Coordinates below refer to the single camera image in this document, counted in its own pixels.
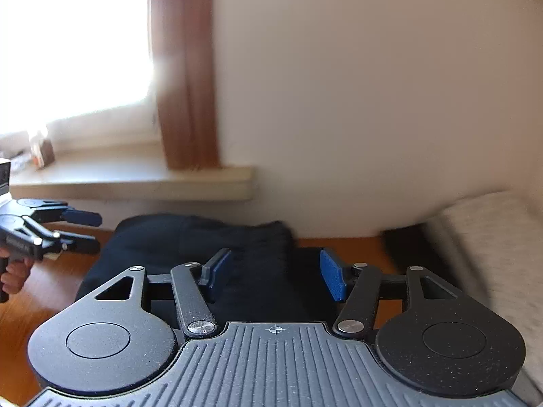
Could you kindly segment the person's left hand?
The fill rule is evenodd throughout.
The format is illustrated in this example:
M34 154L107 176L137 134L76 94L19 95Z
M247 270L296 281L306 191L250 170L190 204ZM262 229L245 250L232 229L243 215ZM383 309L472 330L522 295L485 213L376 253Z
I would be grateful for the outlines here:
M34 261L30 258L11 261L1 274L2 291L8 295L18 294L29 279L33 266Z

